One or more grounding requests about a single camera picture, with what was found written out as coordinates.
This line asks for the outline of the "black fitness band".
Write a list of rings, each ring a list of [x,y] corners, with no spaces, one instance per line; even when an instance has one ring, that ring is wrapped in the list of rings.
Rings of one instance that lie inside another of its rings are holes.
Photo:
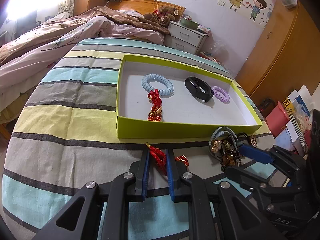
[[[202,101],[208,102],[214,95],[210,85],[197,77],[187,77],[184,81],[184,84],[193,97]]]

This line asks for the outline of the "pink plastic container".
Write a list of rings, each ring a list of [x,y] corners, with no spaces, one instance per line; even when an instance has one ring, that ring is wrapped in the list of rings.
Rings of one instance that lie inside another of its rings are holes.
[[[266,118],[266,123],[274,137],[280,135],[280,133],[286,128],[286,124],[289,122],[289,116],[280,101],[277,102],[275,108]]]

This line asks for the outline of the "lime green shallow box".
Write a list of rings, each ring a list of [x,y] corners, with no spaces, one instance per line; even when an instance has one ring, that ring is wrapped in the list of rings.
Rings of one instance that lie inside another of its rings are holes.
[[[166,77],[173,85],[170,95],[161,96],[162,119],[149,121],[152,102],[142,86],[148,74]],[[196,77],[210,87],[229,94],[228,102],[212,97],[208,102],[192,96],[185,79]],[[220,74],[188,64],[140,55],[124,55],[117,85],[117,137],[121,139],[176,139],[210,137],[219,127],[235,133],[254,133],[262,121],[236,86]]]

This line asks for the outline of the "wooden wardrobe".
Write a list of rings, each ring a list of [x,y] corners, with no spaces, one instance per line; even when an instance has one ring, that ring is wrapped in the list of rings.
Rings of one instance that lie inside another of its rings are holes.
[[[287,9],[276,0],[270,19],[236,81],[256,106],[283,101],[306,86],[319,85],[319,30],[301,3]]]

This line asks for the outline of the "white bedside cabinet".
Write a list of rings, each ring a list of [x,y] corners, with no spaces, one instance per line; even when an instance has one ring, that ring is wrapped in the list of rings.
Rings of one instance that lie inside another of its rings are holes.
[[[208,37],[207,34],[189,29],[174,21],[170,22],[168,30],[170,31],[170,34],[165,36],[163,43],[166,47],[194,55],[201,51]]]

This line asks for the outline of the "green basin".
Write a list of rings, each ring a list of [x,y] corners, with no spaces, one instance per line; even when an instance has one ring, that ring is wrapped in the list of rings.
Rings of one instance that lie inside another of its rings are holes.
[[[188,20],[186,18],[181,18],[180,19],[180,24],[186,28],[189,28],[189,29],[193,29],[193,30],[197,30],[198,27],[199,27],[199,24],[192,21],[192,20]]]

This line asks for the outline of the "brown teddy bear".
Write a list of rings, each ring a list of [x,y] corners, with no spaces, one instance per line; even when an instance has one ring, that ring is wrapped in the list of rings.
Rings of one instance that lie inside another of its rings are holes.
[[[163,27],[168,27],[170,22],[177,22],[182,12],[176,7],[161,6],[152,13],[146,13],[144,19],[156,22]]]

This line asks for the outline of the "pink brown duvet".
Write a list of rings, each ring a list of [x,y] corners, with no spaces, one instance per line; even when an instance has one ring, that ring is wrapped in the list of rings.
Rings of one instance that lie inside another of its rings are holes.
[[[137,12],[95,7],[81,15],[49,21],[1,46],[1,123],[19,116],[42,78],[76,44],[87,38],[113,37],[163,44],[166,27]]]

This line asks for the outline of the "wooden headboard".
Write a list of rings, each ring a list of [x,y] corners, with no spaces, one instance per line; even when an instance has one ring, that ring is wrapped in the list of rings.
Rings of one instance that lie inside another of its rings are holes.
[[[158,0],[111,0],[107,3],[107,6],[113,10],[135,10],[142,15],[154,12],[162,6],[175,7],[178,10],[177,19],[179,19],[185,11],[185,7]]]

